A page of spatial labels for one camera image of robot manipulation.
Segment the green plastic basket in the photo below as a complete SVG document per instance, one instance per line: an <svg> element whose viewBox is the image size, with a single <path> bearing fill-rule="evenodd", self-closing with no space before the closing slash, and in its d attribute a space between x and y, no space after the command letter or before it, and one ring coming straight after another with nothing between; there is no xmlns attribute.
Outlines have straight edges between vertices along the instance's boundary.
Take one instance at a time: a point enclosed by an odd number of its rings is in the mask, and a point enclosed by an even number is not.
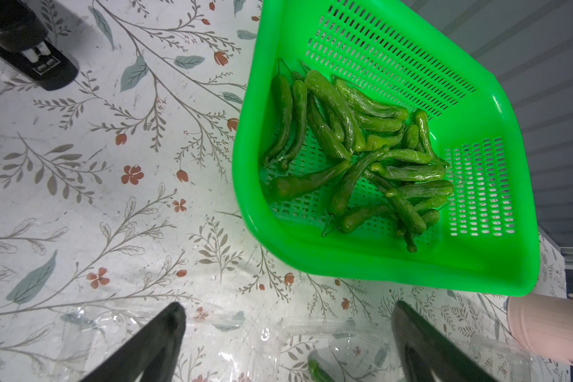
<svg viewBox="0 0 573 382"><path fill-rule="evenodd" d="M308 66L369 97L428 113L434 151L455 192L410 253L392 221L323 233L331 189L270 203L277 171L260 156L279 129L271 95L278 71ZM301 272L522 296L536 284L540 249L533 189L517 117L474 58L399 1L265 1L233 150L244 222Z"/></svg>

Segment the clear pepper container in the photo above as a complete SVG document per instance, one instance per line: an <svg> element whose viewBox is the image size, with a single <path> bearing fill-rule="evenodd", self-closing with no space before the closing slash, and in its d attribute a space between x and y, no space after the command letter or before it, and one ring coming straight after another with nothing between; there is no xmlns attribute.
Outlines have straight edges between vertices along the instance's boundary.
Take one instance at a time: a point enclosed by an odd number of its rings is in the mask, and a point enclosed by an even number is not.
<svg viewBox="0 0 573 382"><path fill-rule="evenodd" d="M166 307L100 310L87 306L63 314L66 333L51 379L84 381ZM172 381L252 381L244 312L217 315L202 308L184 309L186 332Z"/></svg>

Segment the pink pen cup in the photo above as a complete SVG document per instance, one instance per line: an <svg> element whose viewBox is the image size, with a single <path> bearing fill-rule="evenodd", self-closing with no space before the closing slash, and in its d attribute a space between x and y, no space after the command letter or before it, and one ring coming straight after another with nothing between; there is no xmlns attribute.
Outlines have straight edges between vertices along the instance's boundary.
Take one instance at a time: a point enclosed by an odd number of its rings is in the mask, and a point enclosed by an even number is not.
<svg viewBox="0 0 573 382"><path fill-rule="evenodd" d="M523 348L573 366L573 294L566 299L541 294L511 297L507 320Z"/></svg>

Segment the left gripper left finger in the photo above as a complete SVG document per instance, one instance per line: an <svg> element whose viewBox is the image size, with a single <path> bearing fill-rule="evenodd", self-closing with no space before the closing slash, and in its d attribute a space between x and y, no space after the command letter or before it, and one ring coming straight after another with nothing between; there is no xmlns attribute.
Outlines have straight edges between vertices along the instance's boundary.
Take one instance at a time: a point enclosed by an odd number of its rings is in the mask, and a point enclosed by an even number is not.
<svg viewBox="0 0 573 382"><path fill-rule="evenodd" d="M186 311L172 302L84 381L172 381L186 332Z"/></svg>

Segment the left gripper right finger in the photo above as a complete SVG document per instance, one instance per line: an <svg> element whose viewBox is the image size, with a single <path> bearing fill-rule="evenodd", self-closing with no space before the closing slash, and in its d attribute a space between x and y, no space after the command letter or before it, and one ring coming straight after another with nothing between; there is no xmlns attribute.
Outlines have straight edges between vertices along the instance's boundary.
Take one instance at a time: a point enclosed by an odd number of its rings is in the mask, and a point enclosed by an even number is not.
<svg viewBox="0 0 573 382"><path fill-rule="evenodd" d="M402 300L394 307L392 330L407 381L494 380Z"/></svg>

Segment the green pepper long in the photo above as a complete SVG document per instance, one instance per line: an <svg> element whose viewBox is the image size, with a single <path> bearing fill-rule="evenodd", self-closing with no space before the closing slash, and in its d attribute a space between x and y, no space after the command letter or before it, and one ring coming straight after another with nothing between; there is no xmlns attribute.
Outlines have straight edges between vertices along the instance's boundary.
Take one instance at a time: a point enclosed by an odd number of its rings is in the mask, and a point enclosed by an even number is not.
<svg viewBox="0 0 573 382"><path fill-rule="evenodd" d="M317 70L310 70L304 80L308 89L336 114L345 134L345 147L351 153L361 153L365 139L359 123L340 92Z"/></svg>

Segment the black stapler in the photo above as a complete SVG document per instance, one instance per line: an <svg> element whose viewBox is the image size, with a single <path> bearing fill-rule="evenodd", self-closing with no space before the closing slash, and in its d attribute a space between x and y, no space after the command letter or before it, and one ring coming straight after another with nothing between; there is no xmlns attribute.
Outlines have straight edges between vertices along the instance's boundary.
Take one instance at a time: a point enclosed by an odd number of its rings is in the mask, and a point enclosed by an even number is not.
<svg viewBox="0 0 573 382"><path fill-rule="evenodd" d="M0 58L46 91L66 87L79 73L35 12L16 0L0 1Z"/></svg>

